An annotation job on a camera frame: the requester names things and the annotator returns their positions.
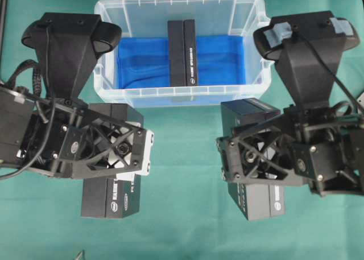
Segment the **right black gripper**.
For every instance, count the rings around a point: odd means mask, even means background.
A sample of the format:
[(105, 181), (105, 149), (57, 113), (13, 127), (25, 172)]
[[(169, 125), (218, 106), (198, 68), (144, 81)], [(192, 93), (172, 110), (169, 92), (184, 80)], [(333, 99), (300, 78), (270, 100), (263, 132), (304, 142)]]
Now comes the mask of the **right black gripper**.
[(342, 105), (282, 114), (269, 105), (221, 105), (217, 138), (222, 179), (229, 184), (345, 186), (339, 128)]

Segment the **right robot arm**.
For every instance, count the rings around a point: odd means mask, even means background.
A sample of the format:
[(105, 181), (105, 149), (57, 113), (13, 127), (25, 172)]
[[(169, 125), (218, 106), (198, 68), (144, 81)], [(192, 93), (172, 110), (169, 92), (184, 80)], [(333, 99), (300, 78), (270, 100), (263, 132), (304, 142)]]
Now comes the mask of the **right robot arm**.
[(347, 102), (280, 110), (247, 98), (223, 102), (221, 117), (224, 181), (363, 195), (363, 117)]

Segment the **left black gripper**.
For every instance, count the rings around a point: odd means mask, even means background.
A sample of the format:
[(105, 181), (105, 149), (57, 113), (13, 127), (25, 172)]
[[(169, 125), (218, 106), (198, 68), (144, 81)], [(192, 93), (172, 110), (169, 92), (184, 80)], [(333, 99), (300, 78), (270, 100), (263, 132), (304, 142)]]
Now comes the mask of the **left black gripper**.
[(115, 177), (134, 181), (150, 173), (154, 133), (128, 104), (57, 104), (27, 110), (27, 171), (49, 178)]

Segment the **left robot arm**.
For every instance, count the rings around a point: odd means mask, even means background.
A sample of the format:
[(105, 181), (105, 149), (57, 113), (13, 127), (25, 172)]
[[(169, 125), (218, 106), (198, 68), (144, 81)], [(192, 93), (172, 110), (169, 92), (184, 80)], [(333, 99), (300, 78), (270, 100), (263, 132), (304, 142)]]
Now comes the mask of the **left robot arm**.
[(25, 60), (1, 82), (2, 179), (25, 171), (50, 178), (116, 178), (150, 173), (154, 134), (126, 104), (41, 97), (39, 64)]

